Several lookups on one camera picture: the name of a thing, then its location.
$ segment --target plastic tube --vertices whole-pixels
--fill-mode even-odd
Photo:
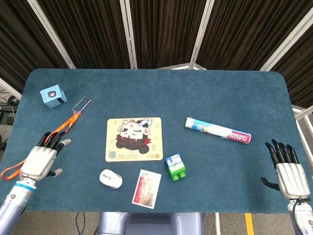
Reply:
[[[251,140],[251,134],[232,130],[226,127],[214,125],[205,121],[200,121],[188,117],[185,123],[185,127],[191,128],[197,131],[210,133],[216,136],[223,137],[225,139],[230,139],[234,141],[239,141],[241,143],[249,143]]]

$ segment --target black curtain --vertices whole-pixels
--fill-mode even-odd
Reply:
[[[0,77],[22,92],[36,68],[68,68],[26,0],[0,1]]]
[[[313,105],[313,26],[272,70],[284,76],[292,104],[303,108]]]
[[[118,0],[43,0],[39,4],[77,68],[130,68]]]
[[[189,63],[205,2],[131,0],[138,68]]]
[[[313,0],[216,0],[197,64],[259,70],[313,7]]]

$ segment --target cartoon character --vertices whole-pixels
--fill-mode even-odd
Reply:
[[[116,147],[126,148],[129,150],[139,150],[139,153],[149,152],[147,144],[150,143],[148,135],[150,134],[149,126],[152,125],[152,119],[144,120],[123,120],[123,125],[117,130]]]

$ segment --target small blue box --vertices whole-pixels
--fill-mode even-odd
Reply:
[[[59,87],[59,85],[44,89],[40,91],[40,94],[43,98],[44,103],[49,108],[54,108],[55,106],[67,102],[64,91]]]

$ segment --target wireless mouse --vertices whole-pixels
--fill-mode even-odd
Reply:
[[[113,189],[117,189],[121,187],[123,179],[119,174],[116,174],[111,170],[105,169],[100,174],[100,182]]]

